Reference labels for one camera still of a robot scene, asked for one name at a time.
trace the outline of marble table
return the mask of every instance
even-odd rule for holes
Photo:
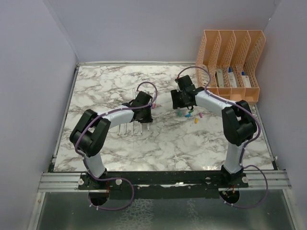
[[[106,111],[132,99],[132,88],[142,81],[153,82],[158,90],[156,107],[152,110],[153,123],[143,133],[140,124],[132,123],[117,135],[117,128],[109,130],[100,154],[109,171],[177,171],[218,170],[226,158],[227,140],[222,119],[210,111],[196,107],[192,117],[178,117],[172,109],[170,91],[177,88],[176,75],[185,66],[80,66],[71,103],[62,130],[55,172],[84,171],[81,157],[69,142],[71,131],[86,109]],[[196,83],[194,69],[184,74]],[[141,90],[153,93],[151,85]],[[261,169],[273,169],[263,134],[248,145],[244,165],[255,164]]]

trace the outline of metal frame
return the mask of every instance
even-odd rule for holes
[[[70,90],[70,94],[68,97],[68,101],[66,104],[65,108],[65,114],[61,123],[61,128],[58,136],[58,140],[55,146],[54,154],[53,154],[53,159],[52,159],[52,164],[55,163],[55,159],[57,156],[57,152],[59,149],[59,144],[60,144],[60,139],[62,136],[62,130],[65,125],[65,120],[67,116],[67,112],[70,106],[71,98],[72,98],[72,93],[73,89],[76,83],[77,75],[78,75],[78,70],[80,66],[89,66],[89,65],[127,65],[127,64],[133,64],[133,65],[194,65],[195,62],[147,62],[147,61],[109,61],[109,62],[86,62],[86,63],[77,63],[77,67],[74,73],[73,81],[72,81],[72,86]],[[268,146],[269,154],[271,157],[272,161],[275,161],[274,156],[272,154],[264,126],[258,111],[257,106],[256,107],[256,112],[258,115],[259,122],[261,124],[261,128],[263,130],[263,135],[266,141],[266,144]],[[291,184],[288,178],[288,175],[286,171],[280,171],[280,170],[264,170],[264,174],[266,175],[269,183],[269,189],[283,189],[283,193],[285,196],[286,203],[289,208],[289,212],[291,215],[291,218],[293,220],[295,229],[298,230],[303,230],[305,229],[303,221],[300,217],[300,213],[298,211],[298,208],[296,206],[294,197],[291,192]],[[248,178],[248,188],[240,188],[239,190],[263,190],[265,189],[265,182],[263,179],[262,174],[259,171],[252,171],[252,170],[246,170],[244,171],[246,173],[247,178]],[[78,180],[80,178],[81,172],[73,172],[73,173],[43,173],[41,176],[41,181],[39,183],[38,187],[38,192],[35,200],[35,206],[32,212],[32,216],[29,222],[28,230],[35,230],[37,229],[40,214],[42,211],[42,207],[44,204],[44,199],[45,199],[45,193],[46,192],[106,192],[106,190],[79,190],[78,189]]]

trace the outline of cable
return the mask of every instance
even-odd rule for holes
[[[127,107],[127,108],[113,109],[113,110],[111,110],[110,112],[105,112],[105,113],[103,113],[103,114],[101,114],[101,115],[95,117],[95,118],[88,124],[88,126],[84,129],[84,131],[81,133],[80,137],[78,138],[78,140],[77,140],[77,142],[76,142],[75,151],[76,151],[76,153],[78,153],[80,156],[83,157],[83,163],[84,163],[84,165],[85,165],[85,168],[86,168],[88,174],[90,174],[91,177],[93,177],[93,178],[94,178],[95,180],[97,180],[97,181],[113,181],[113,180],[120,179],[120,180],[126,181],[126,182],[131,186],[131,189],[132,189],[132,196],[131,196],[131,199],[130,199],[130,201],[129,201],[126,205],[124,205],[124,206],[122,206],[122,207],[117,207],[117,208],[108,208],[108,207],[95,206],[95,205],[91,204],[91,206],[94,206],[97,210],[98,210],[98,209],[101,209],[101,210],[108,210],[108,211],[117,211],[117,210],[122,210],[122,209],[126,208],[127,206],[129,206],[129,205],[133,202],[133,199],[134,199],[134,188],[133,188],[132,183],[131,183],[129,180],[125,179],[125,178],[121,178],[121,177],[112,177],[112,178],[100,179],[100,178],[94,176],[93,173],[91,172],[91,170],[89,169],[89,167],[88,167],[86,161],[85,161],[85,157],[84,157],[85,154],[82,153],[81,151],[79,151],[78,146],[79,146],[79,144],[80,144],[81,139],[84,137],[85,133],[86,133],[86,132],[88,131],[88,129],[95,123],[95,121],[97,121],[99,118],[101,118],[101,117],[103,117],[103,116],[105,116],[105,115],[107,115],[107,114],[112,114],[112,113],[114,113],[114,112],[118,112],[118,111],[121,111],[121,110],[143,109],[143,108],[145,108],[145,107],[151,106],[151,105],[155,102],[155,100],[157,99],[157,96],[158,96],[157,87],[156,87],[152,82],[150,82],[150,81],[143,81],[141,84],[138,85],[138,87],[136,88],[136,91],[139,91],[139,87],[140,87],[141,85],[143,85],[143,84],[146,84],[146,83],[151,84],[151,85],[154,87],[154,90],[155,90],[154,98],[152,99],[152,101],[151,101],[149,104],[146,104],[146,105],[143,105],[143,106],[139,106],[139,107],[129,107],[129,108]]]
[[[189,66],[189,67],[186,67],[186,68],[184,68],[184,69],[178,74],[177,79],[179,78],[179,76],[180,76],[180,74],[181,74],[182,72],[184,72],[184,71],[186,71],[187,69],[190,69],[190,68],[201,69],[201,70],[205,71],[205,72],[208,74],[208,76],[209,76],[209,81],[208,81],[208,83],[207,83],[207,84],[205,85],[205,87],[204,87],[204,91],[206,92],[206,94],[208,94],[209,96],[211,96],[211,97],[213,97],[213,98],[215,98],[215,99],[217,99],[217,100],[219,100],[219,101],[221,101],[221,102],[223,102],[223,103],[231,104],[231,105],[233,105],[233,106],[235,106],[235,107],[237,107],[237,108],[243,110],[246,114],[248,114],[251,118],[253,118],[253,119],[255,120],[255,122],[256,122],[256,124],[257,124],[257,128],[258,128],[258,132],[257,132],[257,134],[256,134],[256,136],[255,136],[254,138],[248,140],[247,142],[245,142],[245,143],[243,144],[243,148],[242,148],[242,151],[241,151],[241,154],[240,154],[240,159],[239,159],[239,164],[242,165],[243,156],[244,156],[244,152],[245,152],[246,146],[247,146],[249,143],[251,143],[252,141],[256,140],[256,139],[260,136],[260,133],[261,133],[261,126],[260,126],[259,121],[254,117],[254,115],[253,115],[251,112],[249,112],[248,110],[246,110],[246,109],[243,108],[242,106],[240,106],[240,105],[238,105],[238,104],[236,104],[236,103],[233,103],[233,102],[231,102],[231,101],[229,101],[229,100],[227,100],[227,99],[223,99],[223,98],[221,98],[221,97],[218,97],[218,96],[214,95],[214,94],[211,93],[211,92],[208,92],[207,88],[208,88],[209,84],[211,83],[212,77],[211,77],[211,74],[210,74],[206,69],[204,69],[204,68],[202,68],[202,67],[199,67],[199,66]],[[236,206],[236,205],[234,205],[234,204],[227,203],[227,202],[220,196],[220,198],[221,198],[222,200],[224,200],[224,203],[225,203],[225,204],[228,204],[228,205],[230,205],[230,206],[232,206],[232,207],[247,209],[247,208],[254,208],[254,207],[257,207],[257,206],[261,205],[261,204],[265,201],[265,199],[267,198],[268,192],[269,192],[269,185],[268,185],[268,180],[267,180],[266,176],[264,175],[263,171],[262,171],[260,168],[258,168],[257,166],[255,166],[255,165],[248,165],[248,166],[246,166],[246,167],[243,167],[243,166],[242,166],[243,169],[247,169],[247,168],[249,168],[249,167],[254,167],[254,168],[256,168],[256,169],[257,169],[258,171],[260,171],[260,173],[263,175],[263,178],[264,178],[265,184],[266,184],[266,193],[265,193],[265,196],[261,199],[261,201],[259,201],[258,203],[254,204],[254,205],[251,205],[251,206]]]

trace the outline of wall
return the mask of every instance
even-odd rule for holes
[[[80,62],[195,61],[204,29],[264,29],[280,0],[44,0]]]
[[[76,56],[41,0],[0,1],[0,229],[26,229]]]
[[[267,43],[257,74],[259,110],[307,226],[307,1],[283,0],[264,33]]]

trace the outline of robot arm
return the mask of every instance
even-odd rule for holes
[[[91,127],[93,128],[93,131],[86,131],[79,143],[78,149],[84,153],[84,161],[95,177],[99,178],[106,171],[99,151],[103,147],[109,129],[132,121],[138,121],[140,123],[152,122],[153,119],[150,106],[141,109],[127,110],[129,107],[134,108],[147,105],[150,100],[152,100],[152,96],[140,91],[134,100],[129,103],[124,103],[116,108],[118,109],[117,112],[109,113],[111,110],[103,112],[105,115],[94,122]],[[81,133],[86,129],[90,122],[101,114],[102,113],[96,113],[91,109],[88,109],[83,113],[70,135],[70,142],[72,142],[74,146],[81,136]]]
[[[222,117],[224,135],[228,140],[227,156],[222,171],[229,180],[232,180],[236,174],[243,171],[240,157],[244,143],[250,140],[257,131],[255,121],[237,107],[211,97],[203,87],[196,88],[189,75],[176,79],[176,82],[179,89],[171,91],[173,109],[200,106]],[[246,101],[227,102],[236,103],[250,112]]]

